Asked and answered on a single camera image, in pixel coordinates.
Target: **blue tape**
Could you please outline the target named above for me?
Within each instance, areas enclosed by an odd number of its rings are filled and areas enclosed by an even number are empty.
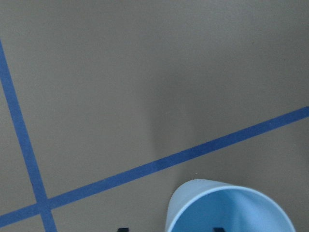
[[[0,216],[0,228],[36,216],[39,213],[37,204],[33,204],[8,214],[4,214]]]
[[[56,225],[48,204],[47,195],[41,178],[38,164],[36,162],[27,128],[21,113],[14,85],[11,79],[8,65],[6,63],[2,44],[0,42],[0,80],[2,83],[5,98],[8,103],[15,132],[25,160],[27,171],[32,184],[33,192],[37,203],[40,205],[40,213],[43,225],[47,232],[56,232]]]
[[[196,157],[208,154],[218,149],[230,146],[243,140],[252,138],[259,134],[285,126],[292,122],[309,117],[309,107],[305,107],[291,113],[276,117],[274,119],[259,123],[257,125],[239,130],[235,133],[223,136],[210,142],[192,147],[188,150],[167,156],[165,158],[147,163],[129,171],[108,177],[98,182],[86,185],[84,187],[69,191],[50,199],[52,209],[64,206],[66,204],[78,201],[80,199],[92,196],[94,194],[112,189],[116,186],[128,183],[138,178],[150,175],[174,165],[186,162]]]
[[[56,232],[55,222],[51,209],[55,209],[66,204],[81,200],[94,194],[112,189],[116,186],[128,183],[138,178],[172,167],[182,162],[194,159],[196,157],[208,154],[212,151],[230,146],[254,136],[266,133],[287,124],[299,121],[309,117],[309,107],[287,113],[274,119],[256,124],[254,126],[239,130],[235,133],[223,136],[221,138],[209,141],[207,143],[192,147],[188,150],[178,152],[165,158],[147,163],[140,167],[128,170],[126,172],[108,177],[98,182],[86,185],[84,187],[47,199],[43,186],[42,178],[39,172],[37,162],[34,157],[30,139],[27,133],[22,113],[18,104],[14,86],[6,64],[4,52],[0,43],[0,79],[2,82],[5,97],[7,99],[15,131],[22,149],[27,170],[33,186],[33,191],[37,200],[34,205],[13,211],[0,216],[0,227],[27,219],[29,217],[41,214],[42,221],[47,232]]]

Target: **floor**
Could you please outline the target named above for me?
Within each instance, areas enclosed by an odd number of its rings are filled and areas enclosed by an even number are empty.
[[[308,231],[308,25],[303,0],[1,1],[1,231],[164,231],[196,178]]]

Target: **light blue cup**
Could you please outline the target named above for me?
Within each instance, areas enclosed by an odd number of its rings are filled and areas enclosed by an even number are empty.
[[[213,232],[214,228],[295,232],[280,206],[256,190],[201,179],[181,185],[170,199],[165,232]]]

